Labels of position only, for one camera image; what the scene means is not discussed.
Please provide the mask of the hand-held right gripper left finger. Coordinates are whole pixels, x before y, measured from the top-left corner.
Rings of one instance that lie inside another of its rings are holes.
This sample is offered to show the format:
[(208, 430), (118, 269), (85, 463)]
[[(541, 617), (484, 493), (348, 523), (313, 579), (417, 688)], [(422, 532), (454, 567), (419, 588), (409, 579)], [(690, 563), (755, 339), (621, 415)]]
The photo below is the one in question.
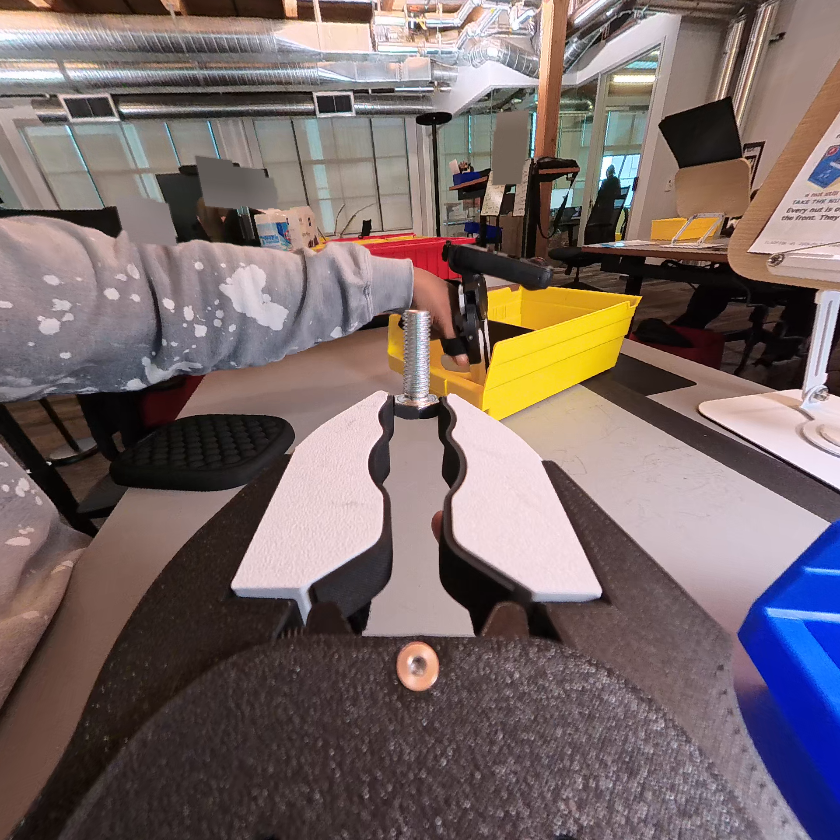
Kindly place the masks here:
[(333, 603), (355, 622), (391, 578), (393, 398), (378, 391), (296, 447), (231, 582), (239, 597)]

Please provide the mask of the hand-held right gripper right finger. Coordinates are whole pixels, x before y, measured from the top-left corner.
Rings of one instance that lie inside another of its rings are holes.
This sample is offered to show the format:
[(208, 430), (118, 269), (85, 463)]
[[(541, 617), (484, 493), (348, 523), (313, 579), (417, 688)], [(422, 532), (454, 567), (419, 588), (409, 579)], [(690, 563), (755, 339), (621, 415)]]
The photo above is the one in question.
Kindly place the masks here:
[(464, 398), (440, 402), (448, 486), (438, 549), (445, 591), (479, 632), (497, 604), (588, 603), (603, 588), (540, 455)]

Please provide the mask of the large yellow plastic bin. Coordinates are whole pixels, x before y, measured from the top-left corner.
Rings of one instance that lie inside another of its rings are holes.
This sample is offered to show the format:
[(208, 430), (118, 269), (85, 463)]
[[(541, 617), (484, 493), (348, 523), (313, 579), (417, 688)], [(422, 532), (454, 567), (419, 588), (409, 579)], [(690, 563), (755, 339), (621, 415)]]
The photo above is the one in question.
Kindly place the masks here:
[(550, 287), (488, 291), (489, 320), (531, 332), (496, 344), (485, 384), (447, 371), (429, 343), (430, 390), (455, 394), (501, 420), (613, 368), (641, 297)]

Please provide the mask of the silver hex bolt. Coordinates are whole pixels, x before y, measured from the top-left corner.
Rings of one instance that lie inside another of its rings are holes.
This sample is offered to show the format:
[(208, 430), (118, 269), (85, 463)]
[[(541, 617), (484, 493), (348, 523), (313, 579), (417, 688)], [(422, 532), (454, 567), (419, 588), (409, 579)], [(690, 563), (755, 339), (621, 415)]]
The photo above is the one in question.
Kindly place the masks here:
[(394, 415), (410, 420), (432, 418), (438, 414), (439, 399), (430, 388), (431, 314), (408, 309), (402, 315), (402, 323), (402, 393), (394, 396)]

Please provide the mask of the blue plastic bin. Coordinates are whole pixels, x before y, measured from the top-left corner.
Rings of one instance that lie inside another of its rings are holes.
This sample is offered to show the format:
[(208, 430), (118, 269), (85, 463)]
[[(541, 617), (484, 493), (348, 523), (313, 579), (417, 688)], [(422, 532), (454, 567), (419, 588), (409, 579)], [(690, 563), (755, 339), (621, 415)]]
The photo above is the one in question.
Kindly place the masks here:
[(738, 639), (766, 688), (744, 710), (811, 838), (839, 835), (839, 522), (752, 604)]

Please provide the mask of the person's left forearm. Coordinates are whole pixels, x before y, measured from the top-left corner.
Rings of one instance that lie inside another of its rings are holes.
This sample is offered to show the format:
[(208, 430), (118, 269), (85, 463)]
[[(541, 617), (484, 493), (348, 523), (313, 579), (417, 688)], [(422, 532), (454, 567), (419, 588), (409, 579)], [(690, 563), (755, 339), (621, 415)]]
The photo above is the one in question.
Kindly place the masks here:
[(11, 217), (1, 223), (2, 403), (280, 361), (407, 309), (413, 287), (410, 260), (360, 245), (136, 245)]

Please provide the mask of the person's left hand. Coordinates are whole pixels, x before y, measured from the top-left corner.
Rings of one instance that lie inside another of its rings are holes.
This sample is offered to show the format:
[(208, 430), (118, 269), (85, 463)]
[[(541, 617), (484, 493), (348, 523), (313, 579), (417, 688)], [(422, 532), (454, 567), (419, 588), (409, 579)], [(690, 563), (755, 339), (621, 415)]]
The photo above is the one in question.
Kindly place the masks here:
[(455, 344), (462, 347), (463, 316), (459, 309), (458, 293), (453, 284), (425, 269), (413, 269), (412, 309), (426, 311), (431, 320), (430, 335), (461, 368), (469, 367), (465, 352), (455, 352)]

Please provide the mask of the red plastic crate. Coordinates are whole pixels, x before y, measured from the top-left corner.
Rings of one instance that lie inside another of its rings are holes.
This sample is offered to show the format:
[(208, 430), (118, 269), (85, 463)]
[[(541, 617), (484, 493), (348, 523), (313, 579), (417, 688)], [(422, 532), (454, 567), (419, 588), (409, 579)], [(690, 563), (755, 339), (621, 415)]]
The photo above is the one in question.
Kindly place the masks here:
[(374, 256), (390, 259), (410, 259), (416, 268), (427, 270), (445, 280), (456, 280), (459, 274), (449, 268), (443, 250), (447, 243), (468, 245), (471, 239), (456, 237), (417, 237), (414, 234), (394, 234), (366, 238), (337, 238), (330, 243), (354, 244), (367, 248)]

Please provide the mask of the black floor stand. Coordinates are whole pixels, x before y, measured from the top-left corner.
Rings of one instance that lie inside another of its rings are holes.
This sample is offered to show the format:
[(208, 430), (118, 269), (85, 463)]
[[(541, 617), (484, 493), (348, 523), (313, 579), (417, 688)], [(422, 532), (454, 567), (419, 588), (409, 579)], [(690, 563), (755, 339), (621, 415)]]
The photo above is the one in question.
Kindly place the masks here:
[[(524, 216), (523, 229), (523, 256), (535, 258), (540, 240), (548, 242), (560, 229), (563, 213), (568, 202), (571, 189), (574, 186), (576, 176), (580, 167), (574, 160), (557, 159), (553, 157), (539, 157), (531, 162), (527, 180), (526, 213)], [(564, 176), (568, 182), (567, 196), (562, 200), (556, 212), (549, 216), (547, 224), (548, 232), (543, 232), (542, 210), (541, 210), (541, 189), (542, 185), (551, 185)]]

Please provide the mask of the black flat mat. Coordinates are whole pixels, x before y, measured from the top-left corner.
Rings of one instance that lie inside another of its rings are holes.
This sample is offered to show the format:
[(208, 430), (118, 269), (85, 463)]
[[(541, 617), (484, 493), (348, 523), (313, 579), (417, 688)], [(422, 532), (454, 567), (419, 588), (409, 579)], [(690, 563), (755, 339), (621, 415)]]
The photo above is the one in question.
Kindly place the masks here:
[(608, 374), (612, 382), (642, 396), (679, 391), (697, 384), (672, 371), (624, 353), (619, 354), (616, 364)]

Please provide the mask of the black flag panel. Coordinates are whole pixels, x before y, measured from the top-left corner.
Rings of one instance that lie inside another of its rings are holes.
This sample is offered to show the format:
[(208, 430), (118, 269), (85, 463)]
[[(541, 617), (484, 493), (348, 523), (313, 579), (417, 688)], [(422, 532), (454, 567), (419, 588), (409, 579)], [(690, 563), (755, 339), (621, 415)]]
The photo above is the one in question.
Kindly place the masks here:
[(658, 130), (680, 170), (742, 158), (732, 98), (668, 115)]

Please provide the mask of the printed instruction sheet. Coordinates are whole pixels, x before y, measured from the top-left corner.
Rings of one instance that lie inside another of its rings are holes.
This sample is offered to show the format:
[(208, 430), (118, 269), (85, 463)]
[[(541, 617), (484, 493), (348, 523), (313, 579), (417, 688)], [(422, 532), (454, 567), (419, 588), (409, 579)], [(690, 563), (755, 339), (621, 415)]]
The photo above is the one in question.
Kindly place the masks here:
[(816, 143), (749, 252), (829, 248), (839, 239), (839, 118)]

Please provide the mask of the large black screen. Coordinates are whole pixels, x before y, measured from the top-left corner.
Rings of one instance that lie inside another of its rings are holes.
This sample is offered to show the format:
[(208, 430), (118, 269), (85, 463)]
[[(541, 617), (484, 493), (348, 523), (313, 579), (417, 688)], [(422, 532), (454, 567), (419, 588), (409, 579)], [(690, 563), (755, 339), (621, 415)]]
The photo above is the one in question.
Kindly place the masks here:
[(1, 218), (9, 217), (45, 217), (58, 219), (84, 228), (98, 230), (112, 238), (118, 237), (123, 230), (119, 220), (118, 210), (114, 206), (73, 210), (17, 209), (2, 206)]

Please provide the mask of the wooden support post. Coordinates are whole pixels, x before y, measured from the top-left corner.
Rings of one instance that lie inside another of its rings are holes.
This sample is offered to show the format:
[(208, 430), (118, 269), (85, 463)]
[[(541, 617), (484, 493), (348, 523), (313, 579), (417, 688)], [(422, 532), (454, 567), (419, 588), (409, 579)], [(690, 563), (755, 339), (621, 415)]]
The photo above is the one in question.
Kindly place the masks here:
[(569, 1), (542, 3), (539, 90), (535, 133), (537, 158), (554, 157), (560, 125), (560, 96)]

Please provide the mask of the silver ventilation duct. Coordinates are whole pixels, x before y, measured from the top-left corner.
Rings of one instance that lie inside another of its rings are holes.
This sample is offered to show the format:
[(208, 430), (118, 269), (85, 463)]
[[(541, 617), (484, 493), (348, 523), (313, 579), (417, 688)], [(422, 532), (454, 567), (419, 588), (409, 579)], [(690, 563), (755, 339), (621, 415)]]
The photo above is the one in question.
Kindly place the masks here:
[(371, 30), (364, 24), (252, 17), (1, 13), (4, 59), (258, 56), (342, 60), (373, 51)]
[(447, 88), (456, 67), (426, 58), (404, 62), (290, 62), (232, 60), (2, 59), (3, 96), (48, 96), (95, 92), (177, 93), (280, 90)]

